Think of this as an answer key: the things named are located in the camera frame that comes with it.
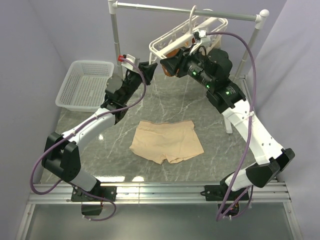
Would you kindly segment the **white clip drying hanger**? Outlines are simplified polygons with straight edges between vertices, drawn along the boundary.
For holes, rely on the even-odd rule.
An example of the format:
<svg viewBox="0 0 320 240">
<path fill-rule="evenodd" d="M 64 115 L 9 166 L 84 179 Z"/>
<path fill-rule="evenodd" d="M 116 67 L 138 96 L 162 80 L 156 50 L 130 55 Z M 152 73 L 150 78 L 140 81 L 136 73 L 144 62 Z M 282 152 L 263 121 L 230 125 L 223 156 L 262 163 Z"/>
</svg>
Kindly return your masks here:
<svg viewBox="0 0 320 240">
<path fill-rule="evenodd" d="M 209 32 L 224 32 L 228 26 L 226 18 L 197 16 L 195 11 L 197 6 L 194 5 L 189 14 L 189 18 L 174 27 L 170 31 L 164 33 L 160 37 L 151 41 L 149 44 L 149 63 L 152 64 L 156 60 L 165 59 L 170 52 L 183 47 L 183 45 L 193 38 L 189 34 L 189 30 L 206 30 Z"/>
</svg>

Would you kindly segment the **beige underwear shorts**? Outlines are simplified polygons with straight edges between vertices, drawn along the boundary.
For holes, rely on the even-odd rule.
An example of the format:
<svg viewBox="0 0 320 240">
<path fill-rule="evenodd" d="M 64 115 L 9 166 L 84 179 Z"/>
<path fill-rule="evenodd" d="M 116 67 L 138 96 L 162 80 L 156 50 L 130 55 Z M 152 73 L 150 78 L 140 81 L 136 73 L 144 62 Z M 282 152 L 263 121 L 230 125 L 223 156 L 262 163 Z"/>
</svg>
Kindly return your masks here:
<svg viewBox="0 0 320 240">
<path fill-rule="evenodd" d="M 165 160 L 177 164 L 204 153 L 191 120 L 175 123 L 140 121 L 129 149 L 159 165 Z"/>
</svg>

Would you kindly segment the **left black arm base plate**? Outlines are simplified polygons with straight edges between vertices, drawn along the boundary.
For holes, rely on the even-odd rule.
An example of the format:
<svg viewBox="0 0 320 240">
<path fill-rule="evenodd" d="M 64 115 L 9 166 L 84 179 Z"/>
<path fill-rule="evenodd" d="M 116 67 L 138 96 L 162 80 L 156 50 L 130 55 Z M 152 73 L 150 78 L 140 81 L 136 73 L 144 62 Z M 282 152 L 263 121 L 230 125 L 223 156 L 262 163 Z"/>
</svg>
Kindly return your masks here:
<svg viewBox="0 0 320 240">
<path fill-rule="evenodd" d="M 75 186 L 71 194 L 71 202 L 97 202 L 116 200 L 116 186 L 96 186 L 91 191 L 85 191 Z"/>
</svg>

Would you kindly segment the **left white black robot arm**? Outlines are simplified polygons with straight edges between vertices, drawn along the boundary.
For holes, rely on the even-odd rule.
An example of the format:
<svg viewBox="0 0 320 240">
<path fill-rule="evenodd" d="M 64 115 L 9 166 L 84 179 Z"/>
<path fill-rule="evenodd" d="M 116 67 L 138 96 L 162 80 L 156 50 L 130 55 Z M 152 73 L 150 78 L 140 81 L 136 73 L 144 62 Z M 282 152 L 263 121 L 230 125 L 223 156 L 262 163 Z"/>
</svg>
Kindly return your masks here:
<svg viewBox="0 0 320 240">
<path fill-rule="evenodd" d="M 42 166 L 75 188 L 89 201 L 108 199 L 101 182 L 82 169 L 81 151 L 105 129 L 119 123 L 127 111 L 133 107 L 128 101 L 139 86 L 151 84 L 158 63 L 141 62 L 137 67 L 127 69 L 124 79 L 110 78 L 105 89 L 105 97 L 100 108 L 84 122 L 62 134 L 51 133 L 45 145 Z"/>
</svg>

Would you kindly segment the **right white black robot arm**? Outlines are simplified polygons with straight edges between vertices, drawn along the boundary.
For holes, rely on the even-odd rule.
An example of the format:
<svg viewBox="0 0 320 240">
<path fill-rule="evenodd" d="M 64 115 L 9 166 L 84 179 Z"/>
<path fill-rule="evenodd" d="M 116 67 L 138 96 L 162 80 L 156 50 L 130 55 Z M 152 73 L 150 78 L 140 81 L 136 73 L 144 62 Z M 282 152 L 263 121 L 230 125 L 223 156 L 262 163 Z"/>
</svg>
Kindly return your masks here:
<svg viewBox="0 0 320 240">
<path fill-rule="evenodd" d="M 202 192 L 214 201 L 235 200 L 247 187 L 263 188 L 295 157 L 291 148 L 284 148 L 266 130 L 251 109 L 240 87 L 229 79 L 232 62 L 227 52 L 212 49 L 206 55 L 189 53 L 183 47 L 175 55 L 160 60 L 170 76 L 190 76 L 206 88 L 209 102 L 230 121 L 242 138 L 255 162 L 227 175 L 219 185 L 206 186 Z"/>
</svg>

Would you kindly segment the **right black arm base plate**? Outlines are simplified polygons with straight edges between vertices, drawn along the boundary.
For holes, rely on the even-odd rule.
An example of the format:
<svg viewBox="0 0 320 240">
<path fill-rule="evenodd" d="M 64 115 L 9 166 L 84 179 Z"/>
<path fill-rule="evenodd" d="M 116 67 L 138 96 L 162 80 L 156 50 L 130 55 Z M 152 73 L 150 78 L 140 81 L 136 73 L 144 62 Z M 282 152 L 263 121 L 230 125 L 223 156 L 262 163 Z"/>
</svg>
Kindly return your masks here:
<svg viewBox="0 0 320 240">
<path fill-rule="evenodd" d="M 205 197 L 206 201 L 212 202 L 212 201 L 218 201 L 222 202 L 226 193 L 227 193 L 228 187 L 226 185 L 205 185 L 204 190 L 200 192 L 201 196 Z M 237 191 L 231 191 L 227 197 L 227 201 L 234 201 L 236 200 L 244 191 L 246 188 L 241 188 Z"/>
</svg>

